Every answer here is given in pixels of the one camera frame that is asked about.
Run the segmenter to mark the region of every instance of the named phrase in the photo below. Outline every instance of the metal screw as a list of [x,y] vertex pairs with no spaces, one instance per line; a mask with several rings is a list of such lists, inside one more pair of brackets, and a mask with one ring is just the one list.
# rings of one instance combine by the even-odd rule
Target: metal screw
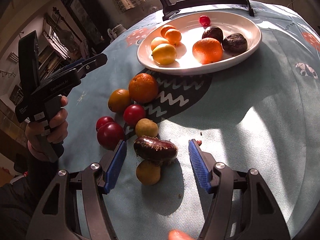
[[66,175],[66,174],[67,174],[66,170],[61,170],[61,171],[58,172],[58,175],[61,176],[61,177]]
[[258,175],[258,174],[259,174],[259,171],[257,171],[256,169],[251,169],[251,170],[250,170],[250,173],[251,173],[252,175]]
[[216,163],[218,169],[223,169],[225,167],[224,163]]
[[97,170],[97,169],[100,168],[100,165],[99,165],[99,163],[92,163],[91,166],[90,166],[90,168],[91,168],[92,170]]

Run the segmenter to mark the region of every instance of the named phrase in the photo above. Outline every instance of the dark clothing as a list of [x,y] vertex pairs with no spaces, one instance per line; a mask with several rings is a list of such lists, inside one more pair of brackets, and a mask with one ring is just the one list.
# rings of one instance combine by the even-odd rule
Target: dark clothing
[[0,239],[25,239],[31,217],[58,171],[58,162],[28,156],[28,176],[0,187]]

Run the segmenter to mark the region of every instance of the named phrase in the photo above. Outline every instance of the eggplant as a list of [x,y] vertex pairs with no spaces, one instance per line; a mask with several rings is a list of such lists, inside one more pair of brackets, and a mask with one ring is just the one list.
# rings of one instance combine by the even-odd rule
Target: eggplant
[[234,33],[222,41],[222,47],[229,53],[244,53],[248,49],[248,43],[241,33]]
[[202,34],[202,38],[214,38],[218,40],[220,43],[223,41],[223,32],[222,30],[217,26],[209,26],[204,30],[204,33]]
[[138,137],[133,148],[139,157],[156,165],[170,164],[178,154],[178,149],[172,142],[148,136]]

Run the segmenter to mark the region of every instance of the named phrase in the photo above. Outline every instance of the tomato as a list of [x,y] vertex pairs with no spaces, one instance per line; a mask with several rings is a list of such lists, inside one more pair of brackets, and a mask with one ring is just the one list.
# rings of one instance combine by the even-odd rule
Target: tomato
[[108,122],[98,130],[97,139],[101,146],[113,151],[118,142],[125,139],[124,130],[116,122]]
[[146,111],[140,105],[128,106],[124,111],[123,119],[129,126],[135,126],[137,122],[146,117]]
[[206,27],[210,25],[210,18],[207,15],[201,15],[199,18],[199,22],[202,26]]
[[113,118],[111,116],[103,116],[100,117],[96,123],[96,131],[99,130],[100,127],[102,127],[103,125],[105,125],[108,122],[114,122],[115,120],[113,120]]

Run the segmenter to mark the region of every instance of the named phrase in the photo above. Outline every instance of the table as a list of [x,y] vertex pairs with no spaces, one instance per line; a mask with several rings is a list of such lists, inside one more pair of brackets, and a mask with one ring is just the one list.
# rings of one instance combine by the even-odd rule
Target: table
[[[69,135],[60,167],[70,172],[98,162],[105,153],[95,123],[111,115],[112,91],[125,88],[137,73],[159,82],[162,96],[146,107],[159,125],[161,139],[179,149],[178,161],[163,169],[161,181],[145,187],[137,180],[139,164],[134,132],[126,128],[128,152],[116,187],[105,203],[120,240],[166,239],[172,228],[197,237],[211,196],[199,189],[188,156],[188,140],[232,169],[257,168],[274,194],[291,236],[302,228],[320,199],[320,38],[294,11],[250,2],[255,17],[239,5],[187,8],[175,17],[220,10],[245,16],[262,30],[259,49],[241,64],[216,73],[170,76],[145,69],[137,60],[138,44],[163,24],[153,13],[118,37],[103,53],[105,66],[89,73],[69,95]],[[79,207],[84,235],[83,207]]]

